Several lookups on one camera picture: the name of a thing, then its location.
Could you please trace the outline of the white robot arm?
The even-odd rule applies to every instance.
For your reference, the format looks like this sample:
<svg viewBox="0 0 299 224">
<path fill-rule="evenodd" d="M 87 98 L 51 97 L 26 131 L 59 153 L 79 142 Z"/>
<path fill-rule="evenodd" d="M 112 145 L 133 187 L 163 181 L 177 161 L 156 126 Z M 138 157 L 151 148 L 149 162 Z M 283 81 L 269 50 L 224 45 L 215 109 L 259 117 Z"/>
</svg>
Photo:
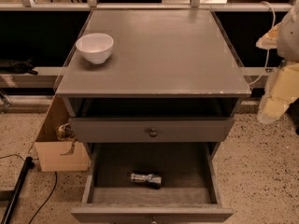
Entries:
<svg viewBox="0 0 299 224">
<path fill-rule="evenodd" d="M 259 49 L 276 49 L 285 64 L 267 79 L 259 105 L 258 121 L 264 124 L 279 120 L 290 105 L 299 99 L 299 1 L 281 22 L 256 42 Z"/>
</svg>

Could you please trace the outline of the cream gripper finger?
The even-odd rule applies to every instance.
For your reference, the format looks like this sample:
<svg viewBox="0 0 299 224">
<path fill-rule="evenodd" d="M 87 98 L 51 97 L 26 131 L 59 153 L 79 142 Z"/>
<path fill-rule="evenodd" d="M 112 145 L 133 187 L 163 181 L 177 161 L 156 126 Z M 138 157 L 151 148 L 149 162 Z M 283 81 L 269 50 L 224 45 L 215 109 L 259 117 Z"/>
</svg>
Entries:
<svg viewBox="0 0 299 224">
<path fill-rule="evenodd" d="M 266 34 L 258 39 L 256 47 L 259 49 L 275 49 L 278 42 L 278 30 L 281 23 L 274 25 Z"/>
<path fill-rule="evenodd" d="M 299 98 L 299 63 L 286 62 L 267 79 L 257 119 L 263 124 L 279 120 Z"/>
</svg>

